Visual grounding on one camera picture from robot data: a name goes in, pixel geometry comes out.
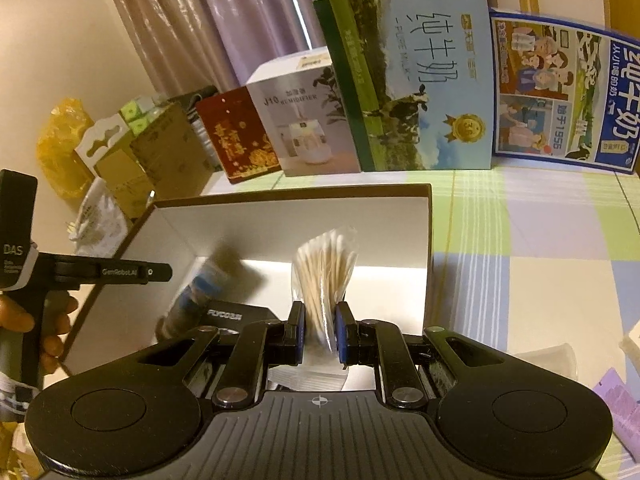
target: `human hand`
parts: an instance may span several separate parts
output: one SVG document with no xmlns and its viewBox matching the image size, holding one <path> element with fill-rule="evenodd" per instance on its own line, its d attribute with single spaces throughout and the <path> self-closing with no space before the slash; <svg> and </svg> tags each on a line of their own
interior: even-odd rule
<svg viewBox="0 0 640 480">
<path fill-rule="evenodd" d="M 58 368 L 58 357 L 62 355 L 65 348 L 59 336 L 68 333 L 71 329 L 67 314 L 71 314 L 76 308 L 78 308 L 78 300 L 70 296 L 66 313 L 55 320 L 57 335 L 49 335 L 42 339 L 40 363 L 47 374 L 52 374 Z M 0 326 L 12 332 L 30 332 L 33 330 L 34 320 L 31 314 L 25 312 L 14 300 L 8 296 L 0 296 Z"/>
</svg>

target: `plaid tablecloth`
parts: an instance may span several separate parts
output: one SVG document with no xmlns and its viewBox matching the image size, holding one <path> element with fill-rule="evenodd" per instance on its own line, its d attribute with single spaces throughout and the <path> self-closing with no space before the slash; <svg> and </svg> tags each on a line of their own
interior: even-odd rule
<svg viewBox="0 0 640 480">
<path fill-rule="evenodd" d="M 640 319 L 640 179 L 497 167 L 287 178 L 270 174 L 210 193 L 347 184 L 433 186 L 433 322 L 511 353 L 563 343 L 588 387 L 615 367 L 640 399 L 619 342 Z M 598 471 L 640 479 L 613 438 Z"/>
</svg>

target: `humidifier box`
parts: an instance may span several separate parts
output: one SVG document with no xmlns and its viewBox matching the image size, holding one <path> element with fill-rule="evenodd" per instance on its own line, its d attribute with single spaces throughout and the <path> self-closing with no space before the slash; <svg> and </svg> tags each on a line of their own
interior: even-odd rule
<svg viewBox="0 0 640 480">
<path fill-rule="evenodd" d="M 325 47 L 264 63 L 247 88 L 287 176 L 360 171 Z"/>
</svg>

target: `wall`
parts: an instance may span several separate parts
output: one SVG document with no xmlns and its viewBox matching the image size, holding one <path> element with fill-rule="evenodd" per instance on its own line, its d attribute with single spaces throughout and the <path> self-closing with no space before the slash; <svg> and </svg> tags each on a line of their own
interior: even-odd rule
<svg viewBox="0 0 640 480">
<path fill-rule="evenodd" d="M 70 253 L 73 212 L 44 180 L 35 143 L 60 99 L 82 99 L 94 120 L 153 87 L 112 0 L 0 0 L 0 168 L 37 176 L 33 239 Z"/>
</svg>

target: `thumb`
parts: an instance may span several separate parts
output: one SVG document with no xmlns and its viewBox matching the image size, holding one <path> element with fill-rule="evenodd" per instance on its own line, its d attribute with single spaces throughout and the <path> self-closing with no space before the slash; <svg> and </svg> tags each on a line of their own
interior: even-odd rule
<svg viewBox="0 0 640 480">
<path fill-rule="evenodd" d="M 35 322 L 31 314 L 8 296 L 0 296 L 0 326 L 12 332 L 29 332 Z"/>
</svg>

